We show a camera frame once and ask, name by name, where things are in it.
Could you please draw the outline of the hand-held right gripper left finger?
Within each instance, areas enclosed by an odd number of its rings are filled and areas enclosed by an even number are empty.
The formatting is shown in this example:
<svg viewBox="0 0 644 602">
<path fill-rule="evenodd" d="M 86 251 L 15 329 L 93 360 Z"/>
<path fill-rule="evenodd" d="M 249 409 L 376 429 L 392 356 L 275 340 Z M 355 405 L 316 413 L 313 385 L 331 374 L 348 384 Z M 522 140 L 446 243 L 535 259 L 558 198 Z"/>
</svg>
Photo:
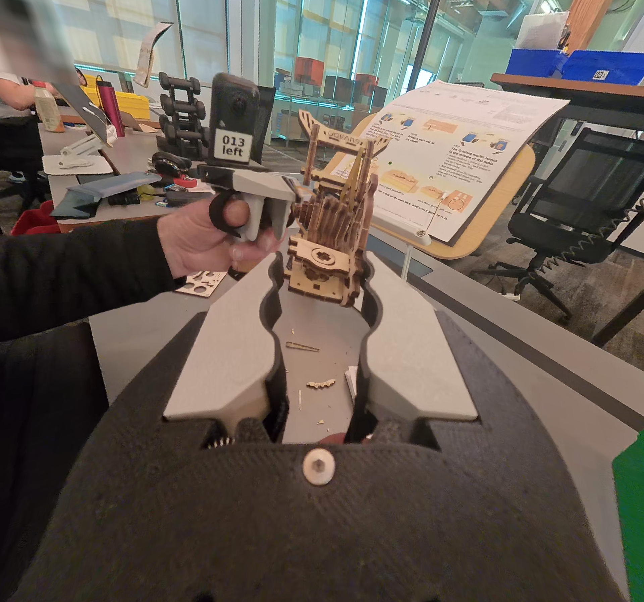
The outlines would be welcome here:
<svg viewBox="0 0 644 602">
<path fill-rule="evenodd" d="M 286 372 L 274 326 L 282 314 L 283 256 L 267 256 L 216 300 L 164 410 L 169 421 L 216 420 L 228 433 L 247 417 L 271 441 L 288 416 Z"/>
</svg>

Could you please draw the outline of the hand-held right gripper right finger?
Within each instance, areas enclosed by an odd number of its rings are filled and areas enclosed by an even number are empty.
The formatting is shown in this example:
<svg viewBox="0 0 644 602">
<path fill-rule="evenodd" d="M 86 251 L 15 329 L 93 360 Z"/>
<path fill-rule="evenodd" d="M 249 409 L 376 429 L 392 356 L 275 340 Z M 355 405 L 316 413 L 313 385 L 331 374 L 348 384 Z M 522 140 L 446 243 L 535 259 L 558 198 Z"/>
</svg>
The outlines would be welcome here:
<svg viewBox="0 0 644 602">
<path fill-rule="evenodd" d="M 365 254 L 352 437 L 374 420 L 474 421 L 477 409 L 433 306 L 372 252 Z"/>
</svg>

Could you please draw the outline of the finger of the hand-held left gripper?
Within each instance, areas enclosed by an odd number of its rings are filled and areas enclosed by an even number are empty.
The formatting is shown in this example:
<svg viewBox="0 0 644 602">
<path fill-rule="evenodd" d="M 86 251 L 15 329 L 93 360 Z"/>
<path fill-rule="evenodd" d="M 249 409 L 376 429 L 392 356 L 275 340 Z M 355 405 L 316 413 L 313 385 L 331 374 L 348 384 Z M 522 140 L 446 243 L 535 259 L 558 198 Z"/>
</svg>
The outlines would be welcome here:
<svg viewBox="0 0 644 602">
<path fill-rule="evenodd" d="M 249 206 L 249 219 L 239 228 L 242 241 L 256 241 L 259 233 L 271 228 L 277 240 L 282 239 L 301 198 L 294 179 L 277 172 L 234 169 L 232 188 Z"/>
</svg>

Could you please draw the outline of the wooden mechanical model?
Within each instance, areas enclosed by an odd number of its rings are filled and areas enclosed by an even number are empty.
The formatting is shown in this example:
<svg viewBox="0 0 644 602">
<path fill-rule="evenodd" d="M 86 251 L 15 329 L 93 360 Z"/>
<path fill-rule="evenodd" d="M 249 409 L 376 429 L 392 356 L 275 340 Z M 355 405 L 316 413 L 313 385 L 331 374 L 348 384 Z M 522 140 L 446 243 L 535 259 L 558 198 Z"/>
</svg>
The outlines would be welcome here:
<svg viewBox="0 0 644 602">
<path fill-rule="evenodd" d="M 292 205 L 300 231 L 288 240 L 290 269 L 285 269 L 288 288 L 351 307 L 360 292 L 363 254 L 379 185 L 372 164 L 390 139 L 362 139 L 330 129 L 302 109 L 298 121 L 309 137 L 307 160 L 302 168 L 303 184 L 309 186 L 314 181 L 316 186 L 307 199 L 300 198 Z M 315 168 L 318 147 L 354 156 L 346 178 Z"/>
</svg>

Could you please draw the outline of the person's left hand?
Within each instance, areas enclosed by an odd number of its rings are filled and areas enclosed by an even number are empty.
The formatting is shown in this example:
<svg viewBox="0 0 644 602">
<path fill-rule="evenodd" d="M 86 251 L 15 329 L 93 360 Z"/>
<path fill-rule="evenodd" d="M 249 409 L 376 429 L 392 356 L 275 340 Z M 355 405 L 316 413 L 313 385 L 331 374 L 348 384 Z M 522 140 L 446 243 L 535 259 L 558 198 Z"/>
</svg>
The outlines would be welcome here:
<svg viewBox="0 0 644 602">
<path fill-rule="evenodd" d="M 215 228 L 210 204 L 211 200 L 200 200 L 157 221 L 158 238 L 174 278 L 200 270 L 248 272 L 279 250 L 283 239 L 276 238 L 271 228 L 261 231 L 255 241 L 240 241 Z"/>
</svg>

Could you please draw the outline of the black dumbbell rack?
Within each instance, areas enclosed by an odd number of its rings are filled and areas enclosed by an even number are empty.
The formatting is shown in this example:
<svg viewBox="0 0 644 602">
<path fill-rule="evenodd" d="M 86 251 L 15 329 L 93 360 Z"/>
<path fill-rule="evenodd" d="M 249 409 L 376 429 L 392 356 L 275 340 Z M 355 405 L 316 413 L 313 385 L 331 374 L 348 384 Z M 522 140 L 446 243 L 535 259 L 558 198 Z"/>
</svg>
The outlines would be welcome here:
<svg viewBox="0 0 644 602">
<path fill-rule="evenodd" d="M 195 77 L 183 80 L 162 71 L 158 73 L 158 80 L 166 91 L 160 95 L 164 115 L 159 117 L 159 124 L 164 136 L 157 137 L 158 150 L 193 162 L 203 161 L 208 141 L 202 126 L 205 105 L 197 99 L 201 92 L 199 80 Z"/>
</svg>

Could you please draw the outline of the wooden sheet with holes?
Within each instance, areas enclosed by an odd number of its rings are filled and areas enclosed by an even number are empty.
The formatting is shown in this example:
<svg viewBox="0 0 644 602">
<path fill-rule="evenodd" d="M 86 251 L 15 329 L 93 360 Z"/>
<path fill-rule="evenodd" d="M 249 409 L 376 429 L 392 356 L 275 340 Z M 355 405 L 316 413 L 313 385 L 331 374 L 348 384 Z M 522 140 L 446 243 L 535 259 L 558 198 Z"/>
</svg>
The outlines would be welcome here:
<svg viewBox="0 0 644 602">
<path fill-rule="evenodd" d="M 227 272 L 199 271 L 187 276 L 184 285 L 176 292 L 208 298 L 226 277 Z"/>
</svg>

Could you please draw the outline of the hanging paper strip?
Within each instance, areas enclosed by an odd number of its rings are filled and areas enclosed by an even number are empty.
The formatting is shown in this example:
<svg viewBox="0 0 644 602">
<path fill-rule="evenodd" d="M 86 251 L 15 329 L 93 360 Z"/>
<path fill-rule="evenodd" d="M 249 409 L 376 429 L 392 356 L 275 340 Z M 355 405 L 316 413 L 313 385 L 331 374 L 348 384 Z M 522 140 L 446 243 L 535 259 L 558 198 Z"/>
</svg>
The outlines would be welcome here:
<svg viewBox="0 0 644 602">
<path fill-rule="evenodd" d="M 154 49 L 158 39 L 174 25 L 173 22 L 158 22 L 143 38 L 141 43 L 137 68 L 133 82 L 142 88 L 147 89 L 151 78 Z"/>
</svg>

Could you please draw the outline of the maroon water bottle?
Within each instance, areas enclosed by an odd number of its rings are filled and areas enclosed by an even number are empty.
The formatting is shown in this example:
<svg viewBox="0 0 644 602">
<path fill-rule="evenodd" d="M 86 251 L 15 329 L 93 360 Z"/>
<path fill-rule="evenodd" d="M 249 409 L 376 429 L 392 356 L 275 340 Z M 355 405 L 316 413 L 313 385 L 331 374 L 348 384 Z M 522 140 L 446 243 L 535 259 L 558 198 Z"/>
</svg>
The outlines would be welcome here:
<svg viewBox="0 0 644 602">
<path fill-rule="evenodd" d="M 98 75 L 95 80 L 95 89 L 99 97 L 99 105 L 110 123 L 114 126 L 117 137 L 125 136 L 124 125 L 118 107 L 117 95 L 112 83 Z"/>
</svg>

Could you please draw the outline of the grey-blue folder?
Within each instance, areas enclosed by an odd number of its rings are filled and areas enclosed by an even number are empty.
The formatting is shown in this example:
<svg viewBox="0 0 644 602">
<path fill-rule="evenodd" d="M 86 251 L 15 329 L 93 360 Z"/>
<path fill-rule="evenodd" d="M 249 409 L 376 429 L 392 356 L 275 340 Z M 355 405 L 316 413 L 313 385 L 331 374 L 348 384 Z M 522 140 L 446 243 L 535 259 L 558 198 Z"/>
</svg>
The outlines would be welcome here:
<svg viewBox="0 0 644 602">
<path fill-rule="evenodd" d="M 104 200 L 112 206 L 138 205 L 141 200 L 137 188 L 161 180 L 162 176 L 154 172 L 99 175 L 98 179 L 69 185 L 50 215 L 56 220 L 86 220 L 95 217 Z"/>
</svg>

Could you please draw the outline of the white stand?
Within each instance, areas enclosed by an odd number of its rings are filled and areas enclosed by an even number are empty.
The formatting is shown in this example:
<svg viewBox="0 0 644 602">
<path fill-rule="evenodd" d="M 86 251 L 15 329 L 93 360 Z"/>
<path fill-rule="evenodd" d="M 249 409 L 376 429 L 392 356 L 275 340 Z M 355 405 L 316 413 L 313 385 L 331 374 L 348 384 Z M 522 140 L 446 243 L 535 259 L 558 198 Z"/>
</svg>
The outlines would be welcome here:
<svg viewBox="0 0 644 602">
<path fill-rule="evenodd" d="M 48 176 L 112 174 L 107 159 L 101 154 L 95 155 L 103 146 L 104 142 L 94 134 L 77 140 L 61 148 L 59 155 L 44 155 L 43 171 Z"/>
</svg>

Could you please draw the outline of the beige bottle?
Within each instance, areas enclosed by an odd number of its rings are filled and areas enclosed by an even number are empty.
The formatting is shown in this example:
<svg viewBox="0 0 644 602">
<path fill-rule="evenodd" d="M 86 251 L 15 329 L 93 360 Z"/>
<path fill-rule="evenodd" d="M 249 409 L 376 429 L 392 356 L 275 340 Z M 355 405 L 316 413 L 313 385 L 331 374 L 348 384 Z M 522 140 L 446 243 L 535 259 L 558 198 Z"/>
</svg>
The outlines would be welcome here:
<svg viewBox="0 0 644 602">
<path fill-rule="evenodd" d="M 54 95 L 44 82 L 34 80 L 32 85 L 34 87 L 36 112 L 44 129 L 50 132 L 64 132 L 65 126 Z"/>
</svg>

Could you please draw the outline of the red bag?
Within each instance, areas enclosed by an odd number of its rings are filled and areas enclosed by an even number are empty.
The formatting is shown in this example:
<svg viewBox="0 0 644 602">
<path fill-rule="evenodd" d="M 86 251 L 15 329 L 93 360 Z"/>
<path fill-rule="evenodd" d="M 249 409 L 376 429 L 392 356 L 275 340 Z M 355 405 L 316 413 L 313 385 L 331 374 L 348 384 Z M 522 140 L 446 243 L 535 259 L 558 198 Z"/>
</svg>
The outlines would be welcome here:
<svg viewBox="0 0 644 602">
<path fill-rule="evenodd" d="M 24 211 L 13 226 L 10 235 L 61 233 L 57 220 L 51 217 L 53 209 L 53 201 L 48 200 L 37 209 Z"/>
</svg>

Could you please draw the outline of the black office chair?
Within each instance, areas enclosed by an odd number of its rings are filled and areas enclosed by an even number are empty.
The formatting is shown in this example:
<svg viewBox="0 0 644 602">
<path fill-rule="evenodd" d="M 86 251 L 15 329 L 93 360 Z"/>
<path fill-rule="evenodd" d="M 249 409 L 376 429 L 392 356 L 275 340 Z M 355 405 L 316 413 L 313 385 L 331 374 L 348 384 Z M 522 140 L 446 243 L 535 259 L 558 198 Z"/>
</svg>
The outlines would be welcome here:
<svg viewBox="0 0 644 602">
<path fill-rule="evenodd" d="M 559 263 L 584 267 L 606 260 L 643 220 L 643 141 L 584 128 L 546 179 L 530 176 L 507 225 L 508 244 L 534 250 L 526 268 L 497 261 L 470 277 L 516 279 L 520 299 L 531 285 L 563 313 L 573 313 L 544 277 Z"/>
</svg>

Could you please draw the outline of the green plastic bin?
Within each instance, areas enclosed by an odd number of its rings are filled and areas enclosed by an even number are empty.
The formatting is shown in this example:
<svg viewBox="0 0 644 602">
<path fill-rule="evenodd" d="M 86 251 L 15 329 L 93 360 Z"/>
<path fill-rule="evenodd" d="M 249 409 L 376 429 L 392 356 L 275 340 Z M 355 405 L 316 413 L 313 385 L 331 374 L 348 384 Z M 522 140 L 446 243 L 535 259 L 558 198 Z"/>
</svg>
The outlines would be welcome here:
<svg viewBox="0 0 644 602">
<path fill-rule="evenodd" d="M 643 432 L 612 462 L 624 562 L 632 601 L 643 601 Z"/>
</svg>

